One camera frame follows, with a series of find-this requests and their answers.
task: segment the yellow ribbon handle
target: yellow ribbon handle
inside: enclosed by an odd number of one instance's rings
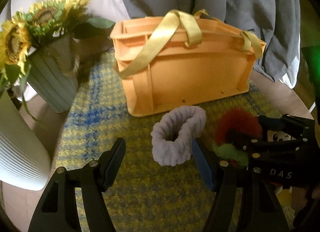
[[[198,45],[202,42],[202,32],[195,17],[186,12],[171,10],[164,16],[140,53],[127,68],[120,72],[118,64],[115,64],[114,69],[120,78],[126,79],[148,66],[171,39],[180,23],[188,35],[188,40],[185,42],[186,47]]]
[[[201,10],[197,11],[193,16],[196,17],[196,18],[200,18],[201,14],[209,16],[212,20],[222,22],[221,20],[219,20],[217,18],[211,17],[205,9],[201,9]]]
[[[249,31],[241,32],[241,36],[244,38],[243,50],[249,51],[251,47],[253,47],[256,59],[260,59],[262,57],[262,47],[258,37],[254,33]]]

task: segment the lavender fuzzy scrunchie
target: lavender fuzzy scrunchie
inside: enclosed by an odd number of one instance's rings
[[[183,105],[166,113],[151,132],[153,159],[161,166],[189,160],[192,138],[200,136],[205,121],[205,110],[198,106]]]

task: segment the rug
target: rug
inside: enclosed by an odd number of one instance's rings
[[[123,137],[127,150],[114,185],[103,194],[117,231],[201,231],[213,203],[214,193],[203,184],[193,158],[175,167],[153,160],[153,125],[164,113],[142,118],[128,113],[120,78],[113,71],[113,53],[87,60],[81,66],[80,88],[70,110],[55,167],[81,168],[109,150]],[[248,93],[202,103],[207,122],[202,140],[208,146],[219,117],[233,107],[254,115],[280,117],[280,113],[251,83]],[[89,231],[81,190],[76,190],[82,231]],[[229,231],[235,231],[241,189]]]

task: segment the plush toy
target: plush toy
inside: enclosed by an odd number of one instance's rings
[[[289,141],[291,136],[283,131],[268,130],[268,142]]]
[[[241,108],[233,108],[226,112],[218,121],[214,136],[213,150],[217,156],[228,161],[235,167],[248,166],[248,154],[237,149],[242,139],[262,139],[263,130],[258,117]]]
[[[250,136],[252,139],[261,139],[263,135],[258,117],[241,108],[233,108],[220,118],[214,140],[218,146],[234,142],[230,141],[228,137],[230,137],[230,133],[234,134],[235,132]]]

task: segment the white cylinder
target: white cylinder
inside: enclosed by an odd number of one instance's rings
[[[7,92],[0,95],[0,180],[41,190],[49,177],[47,150],[28,127]]]

